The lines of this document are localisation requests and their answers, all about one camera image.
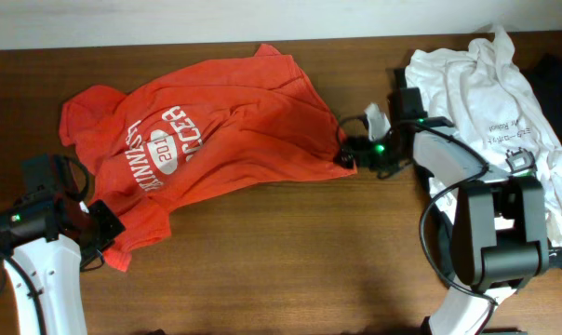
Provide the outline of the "red printed t-shirt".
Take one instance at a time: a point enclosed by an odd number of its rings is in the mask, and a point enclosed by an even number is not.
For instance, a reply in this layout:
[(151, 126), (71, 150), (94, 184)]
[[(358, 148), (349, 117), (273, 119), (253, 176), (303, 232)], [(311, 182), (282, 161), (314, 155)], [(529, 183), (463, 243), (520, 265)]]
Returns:
[(64, 103), (59, 134), (94, 177), (95, 198), (124, 224), (104, 253), (119, 271), (135, 249), (170, 236), (177, 208), (259, 183), (353, 174), (336, 162), (334, 114), (297, 62), (265, 44), (131, 93), (89, 87)]

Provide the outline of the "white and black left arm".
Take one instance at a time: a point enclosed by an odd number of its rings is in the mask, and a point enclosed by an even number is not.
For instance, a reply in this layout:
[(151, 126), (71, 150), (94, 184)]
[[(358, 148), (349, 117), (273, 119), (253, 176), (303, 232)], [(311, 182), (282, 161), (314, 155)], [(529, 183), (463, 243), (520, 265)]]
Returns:
[(92, 271), (124, 225), (102, 201), (38, 200), (0, 212), (0, 261), (21, 334), (86, 334), (80, 274)]

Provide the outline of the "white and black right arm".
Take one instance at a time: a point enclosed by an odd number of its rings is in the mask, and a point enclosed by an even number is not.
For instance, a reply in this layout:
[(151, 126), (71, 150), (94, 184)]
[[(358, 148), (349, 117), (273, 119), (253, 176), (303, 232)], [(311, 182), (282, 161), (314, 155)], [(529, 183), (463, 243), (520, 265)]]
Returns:
[[(423, 254), (448, 293), (420, 326), (422, 334), (484, 334), (500, 305), (549, 267), (544, 194), (530, 175), (495, 167), (466, 144), (444, 117), (413, 118), (393, 124), (378, 138), (338, 137), (337, 162), (369, 168), (385, 179), (408, 160), (444, 189), (421, 214)], [(456, 197), (446, 275), (428, 248), (425, 225), (432, 208), (448, 194)]]

